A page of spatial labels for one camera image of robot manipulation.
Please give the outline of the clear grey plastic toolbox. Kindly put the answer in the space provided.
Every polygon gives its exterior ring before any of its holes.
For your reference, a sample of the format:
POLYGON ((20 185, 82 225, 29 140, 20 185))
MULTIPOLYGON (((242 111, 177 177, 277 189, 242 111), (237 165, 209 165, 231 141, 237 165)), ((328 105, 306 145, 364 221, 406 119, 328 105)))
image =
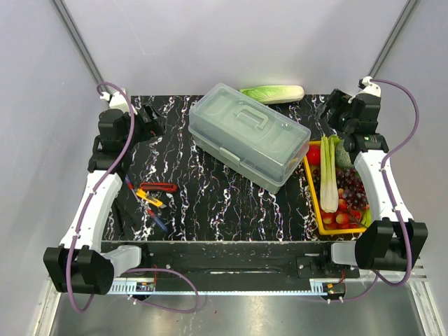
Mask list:
POLYGON ((309 149, 311 131, 219 83, 189 111, 196 145, 269 193, 276 194, 309 149))

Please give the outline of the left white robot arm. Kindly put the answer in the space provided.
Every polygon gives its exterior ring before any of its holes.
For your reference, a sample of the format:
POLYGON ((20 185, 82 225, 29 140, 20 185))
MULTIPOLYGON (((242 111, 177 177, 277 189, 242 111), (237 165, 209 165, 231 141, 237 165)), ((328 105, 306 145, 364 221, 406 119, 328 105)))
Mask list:
POLYGON ((147 275, 152 260, 141 248, 119 246, 102 253, 102 235, 109 214, 118 209, 116 197, 125 184, 133 147, 163 135, 160 115, 143 103, 130 115, 125 98, 108 96, 108 109, 99 114, 98 135, 89 159, 87 182, 80 206, 59 246, 48 247, 43 262, 60 293, 105 295, 125 271, 147 275))

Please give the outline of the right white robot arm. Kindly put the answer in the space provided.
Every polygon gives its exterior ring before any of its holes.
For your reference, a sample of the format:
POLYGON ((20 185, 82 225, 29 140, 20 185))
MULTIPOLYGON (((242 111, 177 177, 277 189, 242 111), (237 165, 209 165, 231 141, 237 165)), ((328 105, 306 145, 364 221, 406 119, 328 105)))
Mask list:
POLYGON ((318 260, 323 275, 334 277, 344 265, 362 270, 411 272, 428 237, 425 223, 407 210, 390 165, 395 153, 377 133, 382 81, 366 76, 354 96, 335 89, 323 105, 328 124, 344 140, 367 193, 372 224, 357 241, 338 242, 318 260))

